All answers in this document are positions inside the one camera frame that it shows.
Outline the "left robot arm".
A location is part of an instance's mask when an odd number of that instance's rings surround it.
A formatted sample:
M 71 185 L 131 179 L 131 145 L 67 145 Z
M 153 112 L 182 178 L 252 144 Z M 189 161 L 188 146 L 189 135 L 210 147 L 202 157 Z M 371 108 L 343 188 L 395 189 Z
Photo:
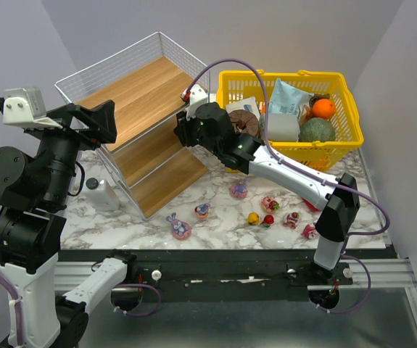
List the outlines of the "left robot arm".
M 4 122 L 36 137 L 34 157 L 0 148 L 0 284 L 9 295 L 11 328 L 3 347 L 76 347 L 95 306 L 132 272 L 134 254 L 112 251 L 72 291 L 54 290 L 70 186 L 83 173 L 77 156 L 117 138 L 113 101 L 76 104 L 36 117 L 21 97 L 0 100 Z

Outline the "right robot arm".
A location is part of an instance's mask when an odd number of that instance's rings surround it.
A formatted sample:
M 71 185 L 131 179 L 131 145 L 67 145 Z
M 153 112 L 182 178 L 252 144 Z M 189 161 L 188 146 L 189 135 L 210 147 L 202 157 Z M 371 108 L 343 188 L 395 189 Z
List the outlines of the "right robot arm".
M 174 133 L 182 146 L 202 146 L 225 167 L 272 181 L 321 211 L 315 225 L 319 238 L 313 267 L 323 273 L 335 269 L 360 209 L 351 175 L 337 178 L 315 171 L 281 155 L 256 136 L 237 133 L 227 111 L 216 102 L 202 104 L 194 113 L 189 109 L 178 112 Z

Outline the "red strawberry toy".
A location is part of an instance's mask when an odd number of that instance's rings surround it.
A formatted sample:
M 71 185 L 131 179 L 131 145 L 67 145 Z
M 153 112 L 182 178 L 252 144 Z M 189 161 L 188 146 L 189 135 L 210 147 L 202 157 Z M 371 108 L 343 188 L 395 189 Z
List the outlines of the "red strawberry toy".
M 263 227 L 269 228 L 274 224 L 274 222 L 275 222 L 275 220 L 274 220 L 274 217 L 272 215 L 266 215 L 263 218 L 263 221 L 260 224 Z

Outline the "yellow duck toy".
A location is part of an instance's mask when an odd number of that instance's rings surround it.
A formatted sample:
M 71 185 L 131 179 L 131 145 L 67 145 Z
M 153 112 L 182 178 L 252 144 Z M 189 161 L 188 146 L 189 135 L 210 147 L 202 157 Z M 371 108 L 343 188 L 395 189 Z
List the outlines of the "yellow duck toy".
M 247 216 L 247 223 L 249 225 L 258 225 L 260 223 L 260 216 L 256 212 L 251 212 Z

